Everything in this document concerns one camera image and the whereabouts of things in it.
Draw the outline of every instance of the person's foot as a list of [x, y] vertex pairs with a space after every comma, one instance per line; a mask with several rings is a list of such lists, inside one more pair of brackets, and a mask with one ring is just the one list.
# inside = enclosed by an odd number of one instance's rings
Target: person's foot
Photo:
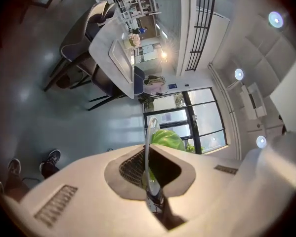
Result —
[[18, 175], [20, 174], [21, 166], [19, 159], [11, 159], [8, 163], [8, 174]]
[[53, 150], [49, 155], [48, 155], [48, 158], [47, 160], [43, 161], [40, 166], [39, 166], [39, 170], [40, 172], [42, 171], [42, 166], [45, 164], [45, 163], [50, 163], [52, 165], [56, 165], [57, 162], [60, 160], [60, 157], [61, 157], [61, 152], [60, 150], [58, 149], [55, 149]]
[[0, 193], [4, 194], [4, 185], [0, 182]]

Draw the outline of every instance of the floor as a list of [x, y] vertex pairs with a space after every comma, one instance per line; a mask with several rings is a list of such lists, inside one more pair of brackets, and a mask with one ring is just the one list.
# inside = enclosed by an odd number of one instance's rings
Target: floor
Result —
[[95, 0], [54, 0], [48, 10], [31, 6], [24, 22], [3, 36], [0, 49], [0, 180], [13, 157], [22, 176], [42, 180], [39, 164], [58, 148], [58, 163], [143, 144], [139, 102], [121, 98], [91, 112], [90, 99], [103, 96], [93, 85], [42, 91], [60, 59], [58, 48], [70, 27]]

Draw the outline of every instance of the table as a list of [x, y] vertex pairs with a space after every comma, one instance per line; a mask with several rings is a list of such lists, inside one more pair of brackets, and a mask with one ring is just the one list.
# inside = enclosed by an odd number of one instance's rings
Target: table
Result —
[[128, 97], [134, 98], [133, 82], [129, 83], [120, 70], [117, 68], [116, 64], [109, 57], [108, 53], [112, 46], [114, 40], [119, 40], [127, 57], [130, 60], [130, 53], [125, 48], [122, 35], [128, 35], [123, 23], [115, 18], [105, 24], [101, 30], [97, 33], [92, 43], [90, 44], [88, 51], [92, 58], [97, 62], [102, 71], [108, 76], [108, 78]]

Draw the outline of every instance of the glass wall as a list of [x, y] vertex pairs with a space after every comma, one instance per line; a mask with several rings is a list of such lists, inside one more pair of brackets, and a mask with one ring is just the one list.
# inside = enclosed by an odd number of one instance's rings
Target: glass wall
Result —
[[145, 126], [156, 117], [163, 130], [174, 131], [190, 153], [202, 154], [226, 145], [225, 128], [211, 88], [158, 97], [145, 105]]

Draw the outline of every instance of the black bar railing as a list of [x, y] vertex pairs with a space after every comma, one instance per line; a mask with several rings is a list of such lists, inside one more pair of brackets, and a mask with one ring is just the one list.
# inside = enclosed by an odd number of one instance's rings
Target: black bar railing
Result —
[[215, 0], [199, 0], [195, 37], [186, 71], [195, 71], [201, 59], [211, 26]]

